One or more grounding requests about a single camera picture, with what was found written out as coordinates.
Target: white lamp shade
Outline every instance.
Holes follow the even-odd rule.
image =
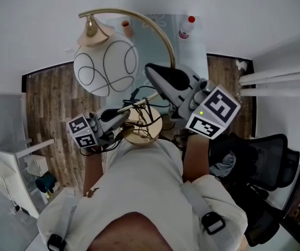
[[[125,91],[139,70],[139,54],[132,41],[120,33],[96,47],[80,47],[75,55],[74,71],[88,92],[107,97]]]

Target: red bottle cap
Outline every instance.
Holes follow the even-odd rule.
[[[188,17],[188,21],[191,22],[191,23],[193,23],[193,22],[195,22],[195,18],[193,16],[189,16]]]

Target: black office chair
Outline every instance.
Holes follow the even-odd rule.
[[[232,133],[211,142],[210,165],[221,162],[230,151],[236,156],[236,164],[228,175],[228,192],[247,214],[245,236],[249,245],[264,244],[277,233],[286,215],[265,202],[266,190],[274,191],[293,182],[299,152],[287,148],[287,137],[283,134],[245,140]]]
[[[280,222],[285,217],[282,210],[270,206],[247,184],[236,183],[228,192],[247,215],[245,237],[250,246],[264,244],[277,233]]]
[[[210,165],[219,163],[232,151],[236,164],[228,175],[268,191],[290,185],[295,177],[300,154],[287,148],[287,137],[277,134],[260,139],[245,140],[235,133],[222,136],[211,143]]]

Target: white t-shirt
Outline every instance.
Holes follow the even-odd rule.
[[[199,250],[203,226],[180,191],[181,176],[181,155],[171,142],[156,140],[136,147],[122,141],[107,159],[107,170],[89,191],[91,196],[80,200],[65,238],[65,250],[86,251],[109,223],[130,212],[147,217],[172,250]],[[225,220],[236,250],[247,227],[245,212],[213,176],[203,176],[193,184]],[[38,218],[45,243],[54,233],[63,203],[63,195],[59,195]],[[206,243],[208,250],[216,250],[211,236]]]

